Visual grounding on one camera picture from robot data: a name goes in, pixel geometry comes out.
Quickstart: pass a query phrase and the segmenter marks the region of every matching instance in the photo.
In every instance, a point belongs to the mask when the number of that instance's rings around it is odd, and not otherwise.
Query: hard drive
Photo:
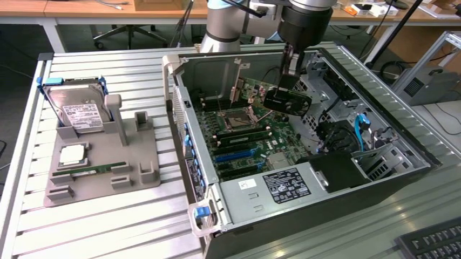
[[[61,126],[72,126],[77,133],[102,130],[112,117],[104,105],[105,89],[97,79],[61,81],[42,85],[42,93],[56,112]]]

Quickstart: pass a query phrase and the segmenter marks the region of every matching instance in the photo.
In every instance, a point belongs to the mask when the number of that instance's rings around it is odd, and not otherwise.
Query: warning label
[[[295,168],[263,176],[273,201],[284,203],[309,194]]]
[[[96,104],[69,105],[62,109],[76,130],[102,126]]]

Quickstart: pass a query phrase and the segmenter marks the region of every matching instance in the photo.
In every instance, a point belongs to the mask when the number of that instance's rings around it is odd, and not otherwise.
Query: metal workbench
[[[391,113],[443,166],[379,205],[350,214],[232,258],[399,258],[392,239],[461,215],[459,151],[420,116],[395,106],[375,78],[340,46],[322,43],[348,64],[351,74],[386,102]],[[280,49],[281,44],[243,50]],[[187,199],[163,102],[161,56],[193,48],[54,54],[38,61],[37,77],[102,75],[109,93],[122,98],[121,116],[146,111],[153,118],[161,185],[54,208],[42,207],[56,137],[56,117],[32,84],[0,203],[1,258],[200,258],[189,231]]]

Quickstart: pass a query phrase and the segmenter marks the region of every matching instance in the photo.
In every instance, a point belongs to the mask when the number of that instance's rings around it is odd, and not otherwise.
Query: keyboard
[[[461,259],[461,217],[400,235],[395,242],[404,258]]]

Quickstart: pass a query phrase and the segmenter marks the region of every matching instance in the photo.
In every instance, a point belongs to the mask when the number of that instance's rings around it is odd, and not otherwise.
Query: motherboard
[[[263,107],[272,86],[239,79],[236,101],[200,100],[196,116],[211,160],[221,181],[293,165],[309,155],[289,117]]]

